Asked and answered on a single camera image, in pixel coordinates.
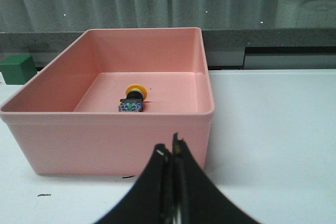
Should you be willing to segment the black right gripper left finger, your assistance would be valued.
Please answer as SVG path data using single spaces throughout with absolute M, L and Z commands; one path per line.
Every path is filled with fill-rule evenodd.
M 173 223 L 171 153 L 156 144 L 129 192 L 96 223 Z

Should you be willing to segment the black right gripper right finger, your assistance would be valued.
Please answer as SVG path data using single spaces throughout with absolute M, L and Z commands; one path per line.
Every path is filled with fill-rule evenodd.
M 259 223 L 220 192 L 177 133 L 173 134 L 172 158 L 177 223 Z

